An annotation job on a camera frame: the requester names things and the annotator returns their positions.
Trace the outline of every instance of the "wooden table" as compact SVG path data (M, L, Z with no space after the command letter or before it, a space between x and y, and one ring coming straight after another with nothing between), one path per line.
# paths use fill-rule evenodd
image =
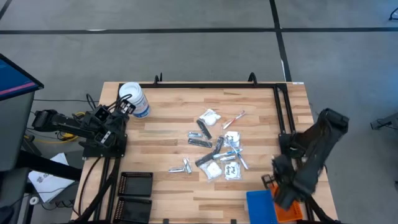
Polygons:
M119 84L104 83L99 103L112 103L118 95ZM296 130L304 131L313 124L305 86L288 83L287 87ZM249 223L246 192L264 190L261 176L272 173L271 157L280 154L277 141L280 129L272 89L147 88L144 92L152 111L147 118L131 117L129 120L126 155L121 159L119 171L154 173L150 222L162 223L164 218L168 218L170 223L229 223L231 219L237 219L238 223ZM286 130L289 130L282 93L279 95ZM242 155L249 166L249 170L242 167L241 181L226 181L220 177L208 183L205 174L194 165L195 160L208 154L211 149L189 145L187 133L200 131L195 121L208 108L222 115L221 120L209 128L213 145L223 133L222 123L235 117L241 110L247 113L227 129L241 133ZM189 157L192 174L169 174L169 168L182 165L183 157ZM95 158L91 158L85 162L75 209L78 208L81 186L94 161ZM103 161L101 159L97 163L88 178L83 209L97 194ZM105 217L108 193L103 200L101 219ZM326 174L320 177L313 197L326 214L337 219ZM117 201L118 197L115 197L113 208Z

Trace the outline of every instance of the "white paper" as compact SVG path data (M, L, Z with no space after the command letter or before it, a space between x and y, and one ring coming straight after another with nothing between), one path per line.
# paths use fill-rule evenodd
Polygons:
M68 165L67 158L64 153L58 153L56 156L51 158L54 162L59 162ZM42 172L32 171L29 173L29 180L32 182L37 192L51 192L52 193L41 193L40 198L43 202L48 202L61 193L66 187L68 187L74 180L64 179L61 177L55 177L50 174L44 174Z

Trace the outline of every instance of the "white container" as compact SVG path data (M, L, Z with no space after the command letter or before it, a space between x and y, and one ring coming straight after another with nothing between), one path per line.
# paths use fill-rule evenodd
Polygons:
M137 118L145 118L150 113L150 106L148 104L147 98L138 83L128 82L125 83L119 90L119 96L125 96L131 94L132 96L127 99L132 103L136 109L132 112Z

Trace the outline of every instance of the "monitor screen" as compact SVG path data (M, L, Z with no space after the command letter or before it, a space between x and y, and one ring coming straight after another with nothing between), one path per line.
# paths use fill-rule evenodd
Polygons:
M6 58L0 57L0 100L42 88L42 84Z

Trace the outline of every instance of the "blue lid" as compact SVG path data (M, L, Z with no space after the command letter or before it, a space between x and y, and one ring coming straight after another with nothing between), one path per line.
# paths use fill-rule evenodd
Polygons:
M250 224L278 224L270 190L246 192Z

